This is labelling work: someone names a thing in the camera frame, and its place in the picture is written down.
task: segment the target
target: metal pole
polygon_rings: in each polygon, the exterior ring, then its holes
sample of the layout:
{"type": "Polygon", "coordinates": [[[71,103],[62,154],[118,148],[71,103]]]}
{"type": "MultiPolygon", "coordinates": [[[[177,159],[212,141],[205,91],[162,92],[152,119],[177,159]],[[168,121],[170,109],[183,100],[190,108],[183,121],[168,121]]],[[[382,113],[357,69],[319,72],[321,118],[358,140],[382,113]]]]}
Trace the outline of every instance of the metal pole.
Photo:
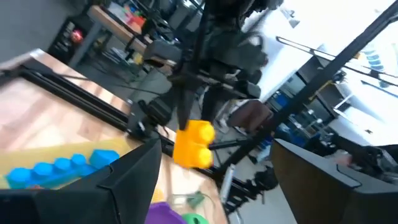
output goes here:
{"type": "Polygon", "coordinates": [[[331,80],[333,75],[346,62],[351,60],[360,50],[362,50],[370,41],[372,41],[391,21],[391,18],[398,11],[398,1],[394,1],[366,30],[357,36],[337,57],[331,61],[324,70],[320,71],[306,87],[297,93],[297,95],[289,101],[289,104],[283,107],[269,121],[268,125],[262,128],[253,140],[244,146],[241,146],[227,161],[220,167],[216,175],[222,176],[231,164],[237,164],[250,151],[252,151],[271,131],[289,117],[292,113],[301,111],[304,104],[321,88],[327,81],[331,80]]]}

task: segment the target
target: green object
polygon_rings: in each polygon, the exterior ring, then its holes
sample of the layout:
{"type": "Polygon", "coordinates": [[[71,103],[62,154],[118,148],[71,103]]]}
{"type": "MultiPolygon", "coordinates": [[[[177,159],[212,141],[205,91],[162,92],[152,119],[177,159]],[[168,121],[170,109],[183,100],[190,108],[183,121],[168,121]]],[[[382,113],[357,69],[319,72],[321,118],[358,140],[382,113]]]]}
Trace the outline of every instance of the green object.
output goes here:
{"type": "Polygon", "coordinates": [[[203,218],[203,216],[196,213],[184,214],[182,215],[182,219],[184,219],[187,224],[209,224],[206,218],[203,218]]]}
{"type": "Polygon", "coordinates": [[[195,192],[192,197],[187,199],[187,203],[192,209],[196,209],[205,199],[205,196],[200,191],[195,192]]]}

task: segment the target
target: desk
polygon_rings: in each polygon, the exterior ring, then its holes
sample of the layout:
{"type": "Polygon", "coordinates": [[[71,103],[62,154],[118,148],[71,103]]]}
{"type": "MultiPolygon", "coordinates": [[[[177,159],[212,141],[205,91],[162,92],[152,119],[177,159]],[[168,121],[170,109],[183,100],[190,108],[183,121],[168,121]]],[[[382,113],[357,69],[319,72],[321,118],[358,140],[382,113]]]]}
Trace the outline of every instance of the desk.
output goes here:
{"type": "MultiPolygon", "coordinates": [[[[68,64],[71,68],[76,68],[80,60],[86,54],[87,50],[98,37],[98,34],[102,28],[111,31],[112,34],[116,36],[116,38],[118,38],[121,42],[125,44],[128,43],[134,36],[130,31],[128,31],[126,28],[124,28],[122,25],[112,19],[99,6],[92,6],[88,11],[88,15],[92,20],[94,20],[95,23],[85,37],[84,41],[81,43],[78,50],[75,52],[74,56],[71,58],[68,64]]],[[[141,28],[137,24],[131,25],[130,28],[138,34],[141,33],[141,28]]],[[[141,54],[144,53],[146,48],[146,45],[137,39],[134,40],[131,46],[135,51],[141,54]]]]}
{"type": "MultiPolygon", "coordinates": [[[[35,50],[0,63],[0,69],[12,69],[26,60],[36,59],[55,72],[82,77],[83,75],[59,62],[41,50],[35,50]]],[[[76,85],[127,112],[128,106],[120,98],[86,81],[71,79],[76,85]]],[[[2,153],[33,147],[56,146],[66,143],[99,141],[121,137],[123,132],[102,122],[85,111],[63,101],[34,84],[18,78],[0,89],[0,146],[2,153]]],[[[168,130],[174,140],[175,133],[168,130]]],[[[128,140],[135,148],[139,141],[128,140]]],[[[215,209],[203,207],[200,212],[210,223],[227,223],[215,183],[194,170],[186,170],[173,163],[166,155],[162,157],[157,188],[167,198],[172,194],[190,194],[200,190],[211,197],[215,209]]]]}

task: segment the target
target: blue lego brick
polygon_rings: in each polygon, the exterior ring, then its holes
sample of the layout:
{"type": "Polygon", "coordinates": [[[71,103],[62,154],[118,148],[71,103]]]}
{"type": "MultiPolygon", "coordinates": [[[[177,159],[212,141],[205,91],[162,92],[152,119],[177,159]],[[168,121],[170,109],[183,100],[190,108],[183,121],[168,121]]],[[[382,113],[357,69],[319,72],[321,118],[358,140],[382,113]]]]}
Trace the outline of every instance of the blue lego brick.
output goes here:
{"type": "Polygon", "coordinates": [[[53,164],[39,162],[33,169],[15,168],[6,178],[12,189],[26,189],[35,185],[54,188],[94,171],[94,167],[86,163],[84,155],[74,154],[71,159],[57,158],[53,164]]]}
{"type": "Polygon", "coordinates": [[[119,158],[119,154],[114,150],[95,149],[90,157],[90,164],[100,169],[119,158]]]}

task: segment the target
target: purple object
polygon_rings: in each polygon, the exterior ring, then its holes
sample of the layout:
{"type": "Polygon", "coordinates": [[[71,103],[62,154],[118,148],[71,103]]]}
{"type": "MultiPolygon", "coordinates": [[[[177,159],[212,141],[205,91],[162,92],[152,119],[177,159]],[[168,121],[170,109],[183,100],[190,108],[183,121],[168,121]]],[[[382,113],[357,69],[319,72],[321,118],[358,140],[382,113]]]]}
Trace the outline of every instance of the purple object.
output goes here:
{"type": "Polygon", "coordinates": [[[149,206],[145,224],[187,224],[173,211],[167,202],[153,203],[149,206]]]}

